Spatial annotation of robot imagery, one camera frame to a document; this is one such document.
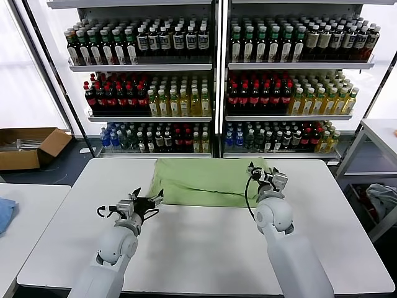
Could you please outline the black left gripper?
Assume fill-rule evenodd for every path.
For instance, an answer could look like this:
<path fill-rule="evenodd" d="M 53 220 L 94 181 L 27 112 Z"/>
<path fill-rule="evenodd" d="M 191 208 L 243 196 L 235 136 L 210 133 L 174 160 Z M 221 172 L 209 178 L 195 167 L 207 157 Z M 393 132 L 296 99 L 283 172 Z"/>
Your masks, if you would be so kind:
<path fill-rule="evenodd" d="M 142 222 L 159 213 L 158 205 L 163 202 L 164 190 L 153 197 L 139 197 L 141 188 L 135 189 L 128 194 L 129 200 L 133 201 L 134 213 L 138 214 Z"/>

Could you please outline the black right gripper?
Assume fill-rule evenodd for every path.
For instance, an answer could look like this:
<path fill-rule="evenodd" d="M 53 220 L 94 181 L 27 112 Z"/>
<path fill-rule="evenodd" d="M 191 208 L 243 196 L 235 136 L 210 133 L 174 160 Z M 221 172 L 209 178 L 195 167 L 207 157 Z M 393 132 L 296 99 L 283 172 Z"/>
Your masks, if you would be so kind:
<path fill-rule="evenodd" d="M 276 178 L 275 176 L 279 173 L 278 169 L 273 168 L 263 168 L 261 169 L 261 178 L 260 180 L 267 183 L 275 183 Z"/>

